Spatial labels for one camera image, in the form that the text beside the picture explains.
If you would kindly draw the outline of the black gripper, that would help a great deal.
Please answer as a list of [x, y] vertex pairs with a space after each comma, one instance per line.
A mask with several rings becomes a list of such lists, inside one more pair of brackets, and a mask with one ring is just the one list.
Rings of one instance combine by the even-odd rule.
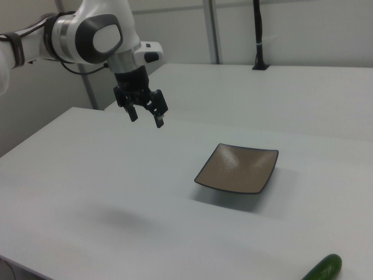
[[128, 113], [130, 120], [135, 122], [138, 119], [134, 104], [145, 106], [153, 115], [156, 127], [161, 128], [168, 106], [161, 90], [150, 91], [146, 67], [142, 65], [136, 70], [114, 75], [118, 83], [114, 88], [117, 105]]

